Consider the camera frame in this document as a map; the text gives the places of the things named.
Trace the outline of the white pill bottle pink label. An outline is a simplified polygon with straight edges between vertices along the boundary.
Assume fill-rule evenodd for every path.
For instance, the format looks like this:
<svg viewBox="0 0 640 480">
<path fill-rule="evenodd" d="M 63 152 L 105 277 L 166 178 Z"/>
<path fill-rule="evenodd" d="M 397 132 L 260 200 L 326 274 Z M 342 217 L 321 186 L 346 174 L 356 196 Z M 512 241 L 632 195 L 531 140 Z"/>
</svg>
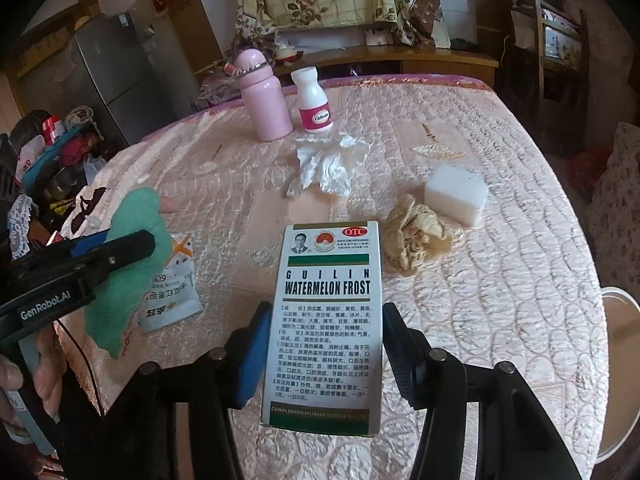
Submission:
<svg viewBox="0 0 640 480">
<path fill-rule="evenodd" d="M 314 66 L 299 68 L 291 77 L 297 89 L 296 104 L 303 128 L 308 133 L 329 131 L 333 117 L 326 92 L 318 83 L 318 70 Z"/>
</svg>

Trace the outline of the green white medicine box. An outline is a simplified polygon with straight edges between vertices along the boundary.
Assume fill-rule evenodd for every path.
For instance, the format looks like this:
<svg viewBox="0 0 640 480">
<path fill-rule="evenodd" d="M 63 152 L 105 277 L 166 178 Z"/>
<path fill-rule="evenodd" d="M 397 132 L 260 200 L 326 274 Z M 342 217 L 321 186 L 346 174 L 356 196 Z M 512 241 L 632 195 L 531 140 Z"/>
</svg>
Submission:
<svg viewBox="0 0 640 480">
<path fill-rule="evenodd" d="M 381 425 L 378 222 L 284 230 L 262 390 L 262 423 L 372 437 Z"/>
</svg>

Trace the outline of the beige paper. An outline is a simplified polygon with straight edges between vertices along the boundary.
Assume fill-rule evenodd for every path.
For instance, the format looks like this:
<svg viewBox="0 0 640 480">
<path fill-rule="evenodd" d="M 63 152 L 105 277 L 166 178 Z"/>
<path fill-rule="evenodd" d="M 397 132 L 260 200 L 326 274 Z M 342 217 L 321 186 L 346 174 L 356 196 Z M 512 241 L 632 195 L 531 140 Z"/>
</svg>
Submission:
<svg viewBox="0 0 640 480">
<path fill-rule="evenodd" d="M 382 248 L 390 264 L 401 274 L 416 274 L 427 261 L 450 252 L 452 235 L 436 212 L 404 194 L 388 214 Z"/>
</svg>

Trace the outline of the floral sofa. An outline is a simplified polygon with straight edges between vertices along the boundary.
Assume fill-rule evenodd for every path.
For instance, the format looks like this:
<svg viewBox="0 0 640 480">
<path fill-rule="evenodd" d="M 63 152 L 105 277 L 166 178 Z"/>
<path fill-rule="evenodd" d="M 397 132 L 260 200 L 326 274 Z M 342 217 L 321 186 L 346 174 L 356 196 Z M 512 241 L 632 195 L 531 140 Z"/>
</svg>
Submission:
<svg viewBox="0 0 640 480">
<path fill-rule="evenodd" d="M 621 122 L 587 208 L 587 226 L 601 284 L 634 297 L 640 280 L 639 211 L 639 128 Z"/>
</svg>

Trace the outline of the green cloth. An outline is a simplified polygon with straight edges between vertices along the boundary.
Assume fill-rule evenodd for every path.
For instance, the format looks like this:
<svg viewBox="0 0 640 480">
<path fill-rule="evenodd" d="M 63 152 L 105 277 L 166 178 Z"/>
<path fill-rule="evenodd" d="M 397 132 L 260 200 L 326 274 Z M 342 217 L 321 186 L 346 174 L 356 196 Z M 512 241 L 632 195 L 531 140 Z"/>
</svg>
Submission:
<svg viewBox="0 0 640 480">
<path fill-rule="evenodd" d="M 134 311 L 163 271 L 171 254 L 172 238 L 160 215 L 160 196 L 152 188 L 138 188 L 120 203 L 111 218 L 106 239 L 120 240 L 141 230 L 154 236 L 149 257 L 110 274 L 96 289 L 96 299 L 85 307 L 85 329 L 94 343 L 117 360 L 124 348 L 126 330 Z"/>
</svg>

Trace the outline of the white orange snack packet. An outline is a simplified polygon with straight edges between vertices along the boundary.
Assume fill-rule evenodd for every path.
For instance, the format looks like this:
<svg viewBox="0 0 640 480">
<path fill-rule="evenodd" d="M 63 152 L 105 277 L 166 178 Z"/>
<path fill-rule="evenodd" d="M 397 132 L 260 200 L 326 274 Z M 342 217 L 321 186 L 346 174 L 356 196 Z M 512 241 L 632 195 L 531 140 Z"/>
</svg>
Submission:
<svg viewBox="0 0 640 480">
<path fill-rule="evenodd" d="M 171 255 L 154 276 L 138 314 L 143 333 L 154 332 L 204 310 L 196 290 L 192 237 L 172 234 Z"/>
</svg>

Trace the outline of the crumpled white tissue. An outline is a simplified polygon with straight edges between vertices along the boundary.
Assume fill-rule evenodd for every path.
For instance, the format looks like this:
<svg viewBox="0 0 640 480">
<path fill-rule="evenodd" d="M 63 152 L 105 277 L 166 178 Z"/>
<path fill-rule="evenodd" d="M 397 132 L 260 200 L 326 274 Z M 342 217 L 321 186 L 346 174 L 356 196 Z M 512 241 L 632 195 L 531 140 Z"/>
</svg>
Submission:
<svg viewBox="0 0 640 480">
<path fill-rule="evenodd" d="M 311 134 L 295 141 L 298 171 L 286 195 L 299 197 L 317 185 L 328 195 L 341 198 L 352 194 L 352 184 L 361 174 L 371 144 L 346 132 Z"/>
</svg>

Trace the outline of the pink water bottle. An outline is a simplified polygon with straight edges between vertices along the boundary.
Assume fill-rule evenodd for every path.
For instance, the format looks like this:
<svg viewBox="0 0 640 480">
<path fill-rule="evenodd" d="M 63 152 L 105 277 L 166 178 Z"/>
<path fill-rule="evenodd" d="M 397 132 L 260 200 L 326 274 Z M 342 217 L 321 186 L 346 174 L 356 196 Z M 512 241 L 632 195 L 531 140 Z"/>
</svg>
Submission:
<svg viewBox="0 0 640 480">
<path fill-rule="evenodd" d="M 258 139 L 270 142 L 293 130 L 290 110 L 280 80 L 265 55 L 257 49 L 243 50 L 234 63 L 242 100 Z"/>
</svg>

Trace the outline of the wooden chair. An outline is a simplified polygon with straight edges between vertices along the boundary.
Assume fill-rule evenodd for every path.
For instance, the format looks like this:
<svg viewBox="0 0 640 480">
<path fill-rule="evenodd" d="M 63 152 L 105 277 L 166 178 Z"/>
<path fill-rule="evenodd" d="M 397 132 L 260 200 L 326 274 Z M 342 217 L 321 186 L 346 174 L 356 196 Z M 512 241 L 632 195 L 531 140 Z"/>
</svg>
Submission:
<svg viewBox="0 0 640 480">
<path fill-rule="evenodd" d="M 506 40 L 504 96 L 545 153 L 568 157 L 585 143 L 589 89 L 587 14 L 546 0 L 514 0 Z"/>
</svg>

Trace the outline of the grey refrigerator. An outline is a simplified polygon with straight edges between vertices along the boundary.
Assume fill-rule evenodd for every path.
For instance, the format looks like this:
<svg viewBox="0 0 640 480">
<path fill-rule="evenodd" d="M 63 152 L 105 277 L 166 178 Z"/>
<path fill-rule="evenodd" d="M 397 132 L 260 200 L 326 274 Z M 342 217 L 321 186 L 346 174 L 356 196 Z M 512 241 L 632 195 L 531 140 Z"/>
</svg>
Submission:
<svg viewBox="0 0 640 480">
<path fill-rule="evenodd" d="M 54 80 L 65 102 L 93 111 L 100 133 L 121 148 L 195 110 L 195 80 L 168 29 L 141 28 L 131 15 L 100 14 L 81 25 L 58 60 Z"/>
</svg>

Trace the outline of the white sponge block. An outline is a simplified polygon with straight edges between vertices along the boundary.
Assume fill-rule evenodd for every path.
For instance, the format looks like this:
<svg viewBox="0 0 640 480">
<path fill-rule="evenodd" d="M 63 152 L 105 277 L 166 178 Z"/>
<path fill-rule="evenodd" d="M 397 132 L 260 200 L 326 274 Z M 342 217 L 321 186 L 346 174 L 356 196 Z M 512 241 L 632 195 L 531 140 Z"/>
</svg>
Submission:
<svg viewBox="0 0 640 480">
<path fill-rule="evenodd" d="M 487 202 L 488 185 L 478 174 L 449 165 L 435 168 L 424 186 L 424 203 L 466 226 L 477 226 Z"/>
</svg>

